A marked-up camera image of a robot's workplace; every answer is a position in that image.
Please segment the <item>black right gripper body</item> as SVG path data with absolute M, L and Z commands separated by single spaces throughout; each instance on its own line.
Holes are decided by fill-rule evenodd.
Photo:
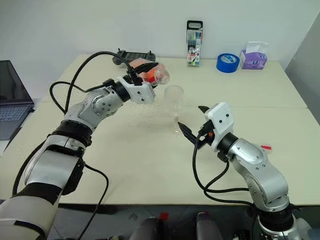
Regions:
M 215 127 L 212 121 L 207 121 L 204 123 L 204 125 L 198 131 L 198 135 L 203 137 L 202 140 L 199 140 L 198 148 L 202 148 L 204 145 L 212 145 L 215 139 L 214 129 Z

